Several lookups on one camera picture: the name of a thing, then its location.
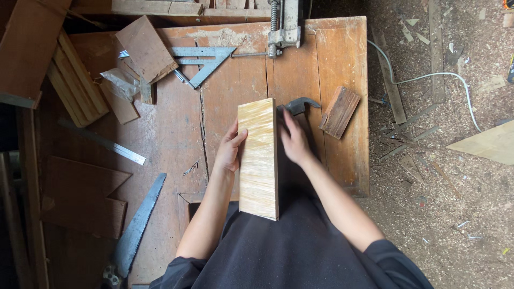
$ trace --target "triangular wood piece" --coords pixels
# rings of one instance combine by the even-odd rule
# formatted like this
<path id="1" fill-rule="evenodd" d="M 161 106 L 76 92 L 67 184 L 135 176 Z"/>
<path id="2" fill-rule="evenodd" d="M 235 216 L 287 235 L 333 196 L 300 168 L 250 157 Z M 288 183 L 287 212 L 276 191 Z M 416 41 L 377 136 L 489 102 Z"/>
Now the triangular wood piece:
<path id="1" fill-rule="evenodd" d="M 414 26 L 419 19 L 405 19 L 405 22 L 409 23 L 411 26 Z"/>
<path id="2" fill-rule="evenodd" d="M 411 175 L 413 175 L 418 181 L 420 181 L 423 185 L 425 184 L 425 181 L 421 177 L 421 174 L 419 173 L 416 165 L 414 164 L 414 160 L 411 158 L 410 155 L 404 156 L 400 161 L 398 161 L 400 165 L 406 169 Z"/>
<path id="3" fill-rule="evenodd" d="M 41 219 L 62 227 L 119 238 L 126 202 L 105 198 L 131 174 L 49 156 Z"/>

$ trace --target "wooden workbench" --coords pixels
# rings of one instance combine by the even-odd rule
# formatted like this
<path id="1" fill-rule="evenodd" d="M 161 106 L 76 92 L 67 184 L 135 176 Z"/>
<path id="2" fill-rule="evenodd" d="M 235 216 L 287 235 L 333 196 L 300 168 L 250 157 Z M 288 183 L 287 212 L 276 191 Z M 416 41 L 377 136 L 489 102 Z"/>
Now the wooden workbench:
<path id="1" fill-rule="evenodd" d="M 269 23 L 158 29 L 167 45 L 237 46 L 235 53 L 265 51 Z M 227 59 L 192 90 L 171 74 L 157 82 L 156 105 L 135 101 L 140 119 L 120 125 L 113 113 L 88 129 L 146 157 L 143 166 L 57 125 L 69 119 L 53 88 L 45 84 L 36 114 L 40 169 L 48 155 L 68 158 L 133 176 L 109 197 L 128 202 L 128 225 L 158 173 L 168 174 L 136 255 L 130 284 L 148 284 L 162 275 L 174 258 L 181 232 L 189 221 L 187 204 L 201 201 L 221 137 L 237 114 L 237 105 L 274 97 L 277 105 L 310 97 L 322 106 L 344 85 L 361 101 L 341 140 L 317 128 L 321 111 L 308 110 L 322 162 L 351 193 L 369 194 L 368 81 L 366 18 L 308 20 L 299 49 L 285 49 L 276 60 L 265 57 Z M 93 78 L 118 65 L 123 50 L 115 32 L 70 35 Z M 182 72 L 191 78 L 197 66 Z M 197 160 L 198 168 L 182 174 Z M 234 190 L 233 199 L 237 199 Z M 92 288 L 116 240 L 45 224 L 49 279 L 54 288 Z"/>

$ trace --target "electrical cable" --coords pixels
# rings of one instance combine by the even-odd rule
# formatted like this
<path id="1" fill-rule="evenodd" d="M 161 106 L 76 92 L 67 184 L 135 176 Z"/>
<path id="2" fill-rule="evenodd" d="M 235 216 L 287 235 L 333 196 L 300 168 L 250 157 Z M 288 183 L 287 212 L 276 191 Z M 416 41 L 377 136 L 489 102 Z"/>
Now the electrical cable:
<path id="1" fill-rule="evenodd" d="M 375 43 L 371 42 L 368 40 L 368 42 L 375 46 L 375 48 L 378 49 L 378 51 L 384 56 L 385 60 L 387 61 L 387 65 L 389 66 L 389 72 L 390 72 L 390 76 L 391 76 L 391 83 L 393 84 L 402 84 L 402 83 L 406 83 L 406 82 L 409 82 L 409 81 L 414 81 L 414 80 L 418 80 L 418 79 L 421 79 L 421 78 L 425 78 L 425 77 L 429 77 L 429 76 L 432 76 L 432 75 L 453 75 L 457 78 L 459 78 L 462 83 L 464 84 L 464 88 L 466 89 L 466 97 L 468 98 L 468 107 L 469 107 L 469 113 L 471 115 L 471 119 L 473 120 L 473 123 L 475 124 L 475 127 L 476 129 L 479 131 L 479 132 L 482 132 L 478 126 L 478 124 L 476 123 L 476 120 L 475 120 L 475 115 L 473 114 L 473 108 L 471 107 L 471 99 L 469 97 L 469 89 L 468 89 L 468 85 L 466 84 L 466 81 L 464 80 L 464 78 L 462 78 L 460 75 L 458 74 L 455 74 L 455 73 L 430 73 L 430 74 L 427 74 L 427 75 L 423 75 L 423 76 L 420 76 L 420 77 L 416 77 L 416 78 L 413 78 L 413 79 L 409 79 L 409 80 L 404 80 L 404 81 L 400 81 L 400 82 L 395 82 L 393 80 L 393 67 L 391 66 L 391 62 L 389 61 L 389 59 L 387 58 L 386 54 L 384 53 L 384 51 L 382 51 L 382 49 L 380 49 L 380 47 L 378 47 Z"/>

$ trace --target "black shirt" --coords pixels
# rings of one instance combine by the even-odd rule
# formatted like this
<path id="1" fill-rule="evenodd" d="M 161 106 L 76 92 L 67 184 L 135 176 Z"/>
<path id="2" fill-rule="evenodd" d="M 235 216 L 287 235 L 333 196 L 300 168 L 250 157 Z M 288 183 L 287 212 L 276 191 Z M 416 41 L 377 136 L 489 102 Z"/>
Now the black shirt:
<path id="1" fill-rule="evenodd" d="M 175 258 L 150 288 L 433 288 L 390 241 L 357 250 L 317 199 L 281 213 L 271 221 L 231 205 L 209 261 Z"/>

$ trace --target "dirt floor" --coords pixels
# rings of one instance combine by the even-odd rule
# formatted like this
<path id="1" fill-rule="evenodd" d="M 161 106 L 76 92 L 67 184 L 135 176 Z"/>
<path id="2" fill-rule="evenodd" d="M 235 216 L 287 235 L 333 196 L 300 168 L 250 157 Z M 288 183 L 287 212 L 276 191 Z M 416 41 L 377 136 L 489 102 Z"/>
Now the dirt floor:
<path id="1" fill-rule="evenodd" d="M 416 37 L 420 33 L 430 39 L 429 17 L 423 8 L 426 2 L 314 0 L 311 17 L 366 15 L 368 29 L 375 24 L 385 35 L 396 80 L 406 80 L 431 72 L 430 46 Z M 489 92 L 479 90 L 481 82 L 493 76 L 506 79 L 514 53 L 514 28 L 503 28 L 501 2 L 441 1 L 443 13 L 452 8 L 443 17 L 444 54 L 451 54 L 450 43 L 456 48 L 464 47 L 461 57 L 465 63 L 460 74 L 470 86 L 481 130 L 493 128 L 499 120 L 514 118 L 513 84 L 506 82 L 504 87 Z M 419 19 L 414 26 L 407 24 L 414 41 L 407 41 L 400 19 Z M 377 51 L 371 45 L 368 67 L 369 97 L 387 101 Z M 452 66 L 448 59 L 444 67 L 446 72 L 458 73 L 458 65 Z M 432 104 L 430 78 L 398 88 L 407 119 Z M 379 141 L 380 129 L 393 129 L 394 118 L 388 105 L 370 102 L 371 196 L 358 202 L 435 288 L 514 288 L 514 167 L 445 148 L 478 133 L 461 81 L 446 76 L 445 89 L 446 102 L 403 131 L 412 137 L 412 132 L 419 135 L 438 125 L 439 130 L 419 141 L 430 149 L 409 148 L 383 161 L 379 158 L 397 145 Z M 414 159 L 426 185 L 400 166 L 398 161 L 406 155 Z M 439 164 L 461 198 L 456 197 L 431 161 Z M 412 187 L 402 186 L 404 180 Z M 424 207 L 418 205 L 419 197 L 426 198 Z"/>

